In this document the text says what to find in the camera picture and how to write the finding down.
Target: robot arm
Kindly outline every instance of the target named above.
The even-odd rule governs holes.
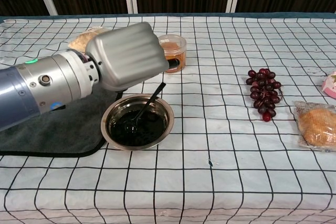
[[[0,131],[92,93],[122,91],[179,65],[166,60],[148,23],[97,35],[85,54],[67,50],[0,70]]]

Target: table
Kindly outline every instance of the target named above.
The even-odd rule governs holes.
[[[298,145],[293,110],[295,100],[336,104],[321,91],[336,69],[335,18],[10,19],[0,24],[0,67],[64,50],[92,26],[141,21],[188,43],[182,72],[124,93],[165,81],[171,134],[139,152],[106,144],[82,158],[0,157],[1,223],[336,223],[336,155]],[[268,123],[245,85],[261,67],[283,84]]]

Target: soy sauce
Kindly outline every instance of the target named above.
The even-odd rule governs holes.
[[[126,146],[142,146],[154,142],[162,135],[165,130],[164,120],[151,111],[145,111],[139,118],[135,133],[125,130],[125,122],[133,119],[139,111],[126,113],[111,127],[111,137],[116,142]]]

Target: pink package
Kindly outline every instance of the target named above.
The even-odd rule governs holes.
[[[336,99],[336,72],[332,73],[324,80],[322,90],[328,96]]]

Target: gray cloth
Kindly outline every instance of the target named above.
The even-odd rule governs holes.
[[[117,99],[115,92],[93,87],[93,93],[65,109],[51,111],[0,132],[0,155],[81,157],[104,143],[100,120]]]

